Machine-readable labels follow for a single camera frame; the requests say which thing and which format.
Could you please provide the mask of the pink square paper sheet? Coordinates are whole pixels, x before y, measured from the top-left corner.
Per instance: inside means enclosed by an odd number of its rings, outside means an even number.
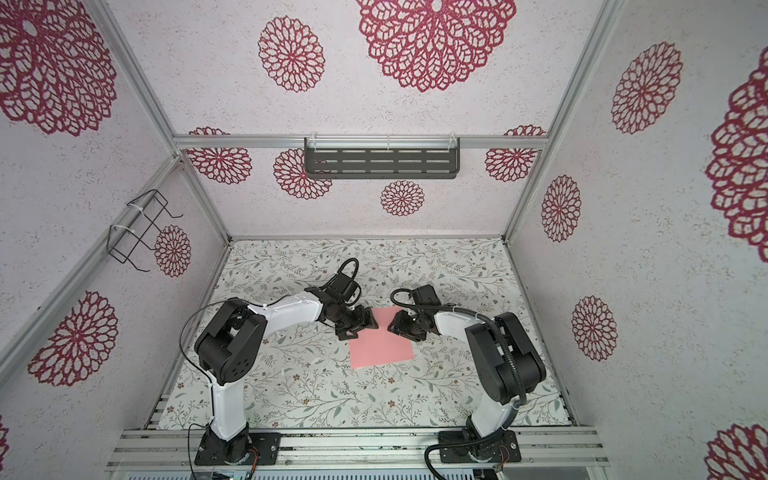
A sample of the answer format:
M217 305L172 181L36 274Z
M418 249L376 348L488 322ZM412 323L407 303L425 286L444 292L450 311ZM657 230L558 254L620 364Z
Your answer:
M350 340L350 365L352 369L382 366L413 360L412 342L388 330L400 307L375 308L372 310L378 329L365 329L358 338Z

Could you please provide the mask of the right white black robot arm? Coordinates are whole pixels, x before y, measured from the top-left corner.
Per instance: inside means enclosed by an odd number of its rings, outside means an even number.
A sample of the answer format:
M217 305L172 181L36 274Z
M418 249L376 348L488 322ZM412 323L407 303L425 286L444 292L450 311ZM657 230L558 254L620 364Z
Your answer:
M454 305L401 310L388 331L413 342L433 333L468 345L483 389L468 420L468 430L476 438L508 428L528 403L527 395L547 376L538 350L511 312L488 317Z

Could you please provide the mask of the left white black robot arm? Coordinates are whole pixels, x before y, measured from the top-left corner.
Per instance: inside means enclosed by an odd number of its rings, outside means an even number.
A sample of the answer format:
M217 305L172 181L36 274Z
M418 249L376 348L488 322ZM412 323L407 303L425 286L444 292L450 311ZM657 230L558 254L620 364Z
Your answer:
M244 377L254 367L262 340L294 325L320 322L334 328L341 341L376 329L372 309L309 288L269 304L240 298L223 302L194 345L199 365L211 387L214 437L230 442L248 430L244 406Z

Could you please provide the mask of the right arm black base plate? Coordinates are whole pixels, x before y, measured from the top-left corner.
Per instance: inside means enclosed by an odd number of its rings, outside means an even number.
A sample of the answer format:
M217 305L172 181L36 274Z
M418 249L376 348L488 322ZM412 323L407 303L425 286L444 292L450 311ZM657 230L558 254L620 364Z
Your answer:
M440 461L459 463L518 463L522 460L515 433L501 429L482 439L470 439L467 431L438 433Z

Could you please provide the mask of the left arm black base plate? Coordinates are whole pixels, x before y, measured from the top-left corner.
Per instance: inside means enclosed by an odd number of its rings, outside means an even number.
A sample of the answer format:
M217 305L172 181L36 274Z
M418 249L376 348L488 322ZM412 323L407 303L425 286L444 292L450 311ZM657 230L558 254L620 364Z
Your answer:
M193 464L195 466L275 465L280 449L280 433L243 430L229 441L221 440L211 428L202 436Z

